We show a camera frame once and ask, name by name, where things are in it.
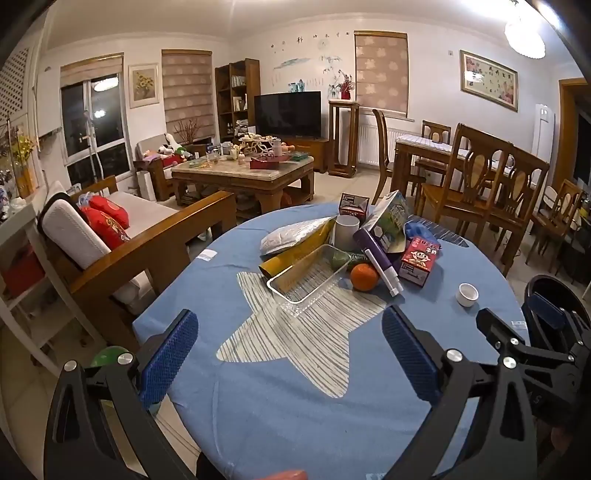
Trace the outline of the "green gum canister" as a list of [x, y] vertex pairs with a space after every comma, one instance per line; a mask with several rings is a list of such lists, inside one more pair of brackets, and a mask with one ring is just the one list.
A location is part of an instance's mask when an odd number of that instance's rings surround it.
[[370, 260], [363, 253], [335, 252], [332, 254], [332, 270], [337, 271], [346, 266], [346, 271], [351, 272], [356, 266], [369, 264]]

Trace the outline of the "clear plastic tray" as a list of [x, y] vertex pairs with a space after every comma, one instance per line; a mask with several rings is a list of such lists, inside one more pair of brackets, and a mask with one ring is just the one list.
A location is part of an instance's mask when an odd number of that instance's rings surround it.
[[280, 274], [266, 282], [274, 299], [290, 311], [304, 311], [325, 295], [346, 274], [346, 266], [332, 270], [332, 254], [344, 252], [335, 246], [325, 244], [298, 260]]

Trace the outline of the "wooden plant stand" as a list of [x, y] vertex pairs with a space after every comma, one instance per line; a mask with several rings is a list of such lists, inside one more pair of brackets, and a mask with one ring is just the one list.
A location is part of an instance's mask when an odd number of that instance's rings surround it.
[[360, 106], [355, 101], [329, 101], [329, 175], [344, 178], [356, 175], [359, 120]]

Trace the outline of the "wooden tv cabinet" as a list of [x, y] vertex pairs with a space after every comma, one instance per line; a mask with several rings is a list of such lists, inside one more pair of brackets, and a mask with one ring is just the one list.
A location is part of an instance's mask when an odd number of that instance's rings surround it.
[[287, 145], [294, 145], [298, 152], [308, 153], [314, 158], [314, 169], [325, 173], [328, 167], [329, 140], [312, 137], [283, 137]]

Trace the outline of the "near wooden dining chair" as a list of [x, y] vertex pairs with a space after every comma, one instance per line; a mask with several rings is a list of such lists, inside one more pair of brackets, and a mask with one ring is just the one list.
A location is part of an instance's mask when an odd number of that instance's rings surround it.
[[510, 235], [503, 253], [503, 274], [514, 264], [516, 252], [532, 219], [549, 164], [491, 134], [458, 124], [450, 160], [441, 186], [422, 188], [420, 207], [430, 205], [436, 222], [458, 221], [461, 231], [475, 225], [473, 243], [480, 244], [485, 227]]

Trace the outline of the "blue star tablecloth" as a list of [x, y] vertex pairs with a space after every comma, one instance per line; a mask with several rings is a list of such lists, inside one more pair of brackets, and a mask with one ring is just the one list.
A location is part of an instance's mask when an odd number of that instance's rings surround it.
[[[379, 479], [397, 461], [429, 412], [382, 332], [398, 305], [444, 348], [493, 363], [478, 331], [488, 308], [525, 335], [518, 300], [497, 267], [473, 244], [445, 243], [423, 287], [392, 297], [356, 292], [346, 281], [301, 313], [274, 299], [259, 270], [259, 245], [277, 228], [335, 215], [332, 204], [271, 212], [213, 241], [135, 320], [140, 340], [177, 314], [197, 315], [198, 338], [169, 398], [202, 453], [228, 479], [304, 470], [312, 479]], [[471, 308], [461, 283], [479, 291]]]

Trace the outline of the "wooden bookshelf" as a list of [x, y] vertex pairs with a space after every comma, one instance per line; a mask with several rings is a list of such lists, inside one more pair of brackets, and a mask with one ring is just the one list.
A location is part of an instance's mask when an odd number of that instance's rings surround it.
[[254, 98], [260, 95], [259, 60], [245, 58], [214, 69], [217, 126], [221, 142], [256, 129]]

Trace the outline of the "red barcode carton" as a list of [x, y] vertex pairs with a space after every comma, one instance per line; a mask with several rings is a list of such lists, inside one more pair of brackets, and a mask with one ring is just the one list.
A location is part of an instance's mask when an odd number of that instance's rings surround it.
[[339, 199], [339, 215], [356, 217], [363, 224], [367, 220], [369, 206], [369, 197], [344, 192]]

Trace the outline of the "wooden dining table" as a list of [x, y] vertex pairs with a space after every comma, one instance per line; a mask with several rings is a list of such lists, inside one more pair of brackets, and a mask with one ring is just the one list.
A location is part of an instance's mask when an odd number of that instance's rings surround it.
[[427, 158], [429, 161], [435, 162], [439, 167], [444, 168], [446, 172], [452, 156], [457, 155], [460, 165], [456, 166], [456, 169], [462, 171], [465, 160], [476, 151], [478, 142], [485, 142], [492, 149], [492, 154], [489, 160], [486, 161], [489, 169], [484, 180], [479, 184], [479, 193], [484, 192], [486, 189], [492, 190], [501, 159], [510, 153], [513, 144], [486, 132], [459, 124], [451, 145], [436, 143], [427, 138], [411, 134], [399, 137], [396, 146], [394, 146], [390, 191], [398, 190], [405, 196], [409, 182], [419, 183], [416, 175], [411, 173], [413, 156]]

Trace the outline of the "wooden sofa with cushions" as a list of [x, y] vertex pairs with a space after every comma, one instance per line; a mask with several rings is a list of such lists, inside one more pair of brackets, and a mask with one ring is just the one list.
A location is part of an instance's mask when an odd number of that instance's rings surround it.
[[214, 237], [236, 224], [235, 195], [218, 191], [182, 210], [118, 191], [109, 177], [88, 192], [126, 210], [131, 228], [109, 247], [91, 228], [60, 182], [47, 191], [37, 231], [47, 262], [83, 314], [91, 335], [136, 351], [132, 323], [189, 265], [190, 241], [206, 231]]

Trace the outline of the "small white dish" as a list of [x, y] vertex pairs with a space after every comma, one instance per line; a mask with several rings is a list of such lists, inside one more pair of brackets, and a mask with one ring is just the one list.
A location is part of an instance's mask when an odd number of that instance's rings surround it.
[[456, 292], [457, 302], [464, 308], [471, 308], [479, 299], [478, 289], [470, 283], [461, 283]]

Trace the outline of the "white paper cup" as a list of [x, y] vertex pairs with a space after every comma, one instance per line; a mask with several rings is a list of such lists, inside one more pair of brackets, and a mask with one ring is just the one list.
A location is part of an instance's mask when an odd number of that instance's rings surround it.
[[339, 214], [335, 218], [334, 246], [346, 252], [356, 252], [359, 249], [353, 235], [360, 228], [360, 220], [353, 215]]

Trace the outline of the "wooden coffee table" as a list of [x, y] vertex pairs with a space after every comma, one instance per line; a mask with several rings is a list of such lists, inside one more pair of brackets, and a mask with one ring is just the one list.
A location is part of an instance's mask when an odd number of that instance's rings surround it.
[[181, 204], [186, 187], [215, 186], [235, 194], [249, 194], [259, 202], [263, 214], [279, 210], [281, 199], [287, 195], [287, 206], [298, 206], [314, 199], [314, 158], [301, 161], [283, 161], [276, 169], [252, 169], [249, 163], [233, 160], [204, 161], [199, 166], [188, 162], [171, 169], [175, 197]]

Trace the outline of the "purple tube with white cap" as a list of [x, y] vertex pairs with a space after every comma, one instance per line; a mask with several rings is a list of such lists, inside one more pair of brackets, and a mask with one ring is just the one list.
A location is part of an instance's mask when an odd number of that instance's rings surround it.
[[370, 260], [383, 282], [387, 286], [392, 297], [396, 297], [404, 291], [403, 285], [390, 259], [377, 243], [374, 237], [364, 228], [360, 228], [353, 234], [353, 240]]

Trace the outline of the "red cartoon milk carton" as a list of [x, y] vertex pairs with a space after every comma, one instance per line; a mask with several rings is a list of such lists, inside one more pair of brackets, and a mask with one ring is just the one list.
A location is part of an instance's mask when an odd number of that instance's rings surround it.
[[439, 244], [415, 237], [401, 258], [399, 277], [423, 287], [435, 266], [439, 252]]

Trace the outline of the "small wooden side chair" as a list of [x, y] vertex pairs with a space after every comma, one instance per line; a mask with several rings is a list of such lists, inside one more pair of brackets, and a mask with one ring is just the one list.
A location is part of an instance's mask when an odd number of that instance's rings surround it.
[[528, 264], [535, 251], [542, 255], [547, 247], [554, 243], [553, 256], [548, 271], [551, 272], [556, 263], [560, 247], [569, 233], [576, 212], [579, 209], [583, 190], [576, 184], [564, 179], [549, 212], [541, 211], [532, 214], [535, 239], [526, 257]]

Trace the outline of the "red tissue box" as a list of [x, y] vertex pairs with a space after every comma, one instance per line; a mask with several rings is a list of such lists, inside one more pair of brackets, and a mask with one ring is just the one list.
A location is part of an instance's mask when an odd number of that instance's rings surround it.
[[279, 169], [284, 162], [290, 161], [290, 156], [253, 156], [249, 160], [250, 169]]

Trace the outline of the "tall green white carton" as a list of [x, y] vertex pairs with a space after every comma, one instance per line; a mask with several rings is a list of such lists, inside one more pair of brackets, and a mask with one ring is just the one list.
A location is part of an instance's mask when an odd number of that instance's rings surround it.
[[405, 224], [410, 210], [399, 190], [385, 196], [369, 215], [362, 228], [389, 254], [400, 254], [406, 248]]

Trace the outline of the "red pillow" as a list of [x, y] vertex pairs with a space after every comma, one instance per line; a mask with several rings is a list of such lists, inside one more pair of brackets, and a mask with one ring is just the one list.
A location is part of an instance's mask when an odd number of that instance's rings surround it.
[[83, 206], [80, 210], [90, 228], [110, 250], [114, 250], [130, 240], [119, 223], [108, 214], [89, 206]]
[[110, 199], [100, 195], [94, 195], [89, 199], [88, 205], [91, 208], [99, 210], [111, 217], [124, 230], [126, 230], [129, 227], [130, 222], [127, 211], [122, 206], [116, 204]]

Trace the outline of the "framed sunflower picture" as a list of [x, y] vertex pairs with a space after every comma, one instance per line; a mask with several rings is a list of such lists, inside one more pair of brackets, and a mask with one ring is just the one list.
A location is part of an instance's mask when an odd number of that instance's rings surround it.
[[159, 102], [158, 65], [136, 64], [128, 67], [129, 107], [131, 109]]

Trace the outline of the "round ceiling lamp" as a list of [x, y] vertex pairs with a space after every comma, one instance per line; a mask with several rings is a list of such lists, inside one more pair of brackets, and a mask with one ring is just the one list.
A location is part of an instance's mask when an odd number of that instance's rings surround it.
[[518, 54], [535, 60], [546, 56], [546, 46], [542, 37], [527, 22], [521, 20], [508, 22], [504, 33], [509, 46]]

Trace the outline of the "framed floral picture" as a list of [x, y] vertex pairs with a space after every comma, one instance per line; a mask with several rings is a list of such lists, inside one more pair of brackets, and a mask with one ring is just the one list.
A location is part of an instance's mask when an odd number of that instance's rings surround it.
[[518, 72], [480, 55], [460, 51], [461, 90], [518, 111]]

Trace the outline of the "white floor air conditioner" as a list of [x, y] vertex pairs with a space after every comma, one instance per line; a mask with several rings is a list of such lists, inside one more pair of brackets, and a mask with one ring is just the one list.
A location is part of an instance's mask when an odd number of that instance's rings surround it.
[[553, 110], [545, 104], [537, 104], [531, 153], [546, 163], [551, 162], [554, 131], [555, 114]]

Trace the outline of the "yellow foil snack bag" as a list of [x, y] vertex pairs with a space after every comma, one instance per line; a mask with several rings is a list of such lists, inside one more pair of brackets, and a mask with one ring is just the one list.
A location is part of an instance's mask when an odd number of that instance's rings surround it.
[[273, 230], [260, 241], [260, 272], [274, 277], [328, 242], [335, 217], [301, 221]]

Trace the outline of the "black flat television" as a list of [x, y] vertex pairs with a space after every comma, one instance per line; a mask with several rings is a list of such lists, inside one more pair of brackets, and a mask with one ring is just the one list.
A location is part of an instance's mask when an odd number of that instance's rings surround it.
[[256, 96], [254, 118], [260, 135], [320, 138], [322, 94], [308, 91]]

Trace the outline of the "orange fruit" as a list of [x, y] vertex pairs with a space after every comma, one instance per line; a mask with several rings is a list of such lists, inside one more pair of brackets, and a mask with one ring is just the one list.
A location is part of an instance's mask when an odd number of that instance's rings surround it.
[[349, 273], [353, 288], [361, 292], [372, 291], [380, 281], [380, 275], [374, 267], [367, 263], [361, 263], [353, 267]]

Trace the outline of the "far wooden chair by radiator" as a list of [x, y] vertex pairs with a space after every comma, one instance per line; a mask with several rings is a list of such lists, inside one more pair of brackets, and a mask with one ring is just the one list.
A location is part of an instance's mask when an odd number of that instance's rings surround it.
[[[388, 126], [384, 112], [379, 109], [374, 109], [373, 114], [376, 118], [378, 129], [378, 156], [379, 156], [379, 170], [380, 177], [376, 192], [372, 200], [372, 204], [376, 205], [381, 197], [384, 187], [388, 179], [391, 180], [390, 191], [394, 191], [397, 187], [398, 180], [394, 176], [396, 174], [396, 164], [390, 160], [389, 140], [388, 140]], [[413, 181], [413, 186], [417, 189], [413, 196], [415, 197], [415, 208], [421, 205], [423, 185], [426, 178], [420, 175], [411, 174], [409, 177]]]

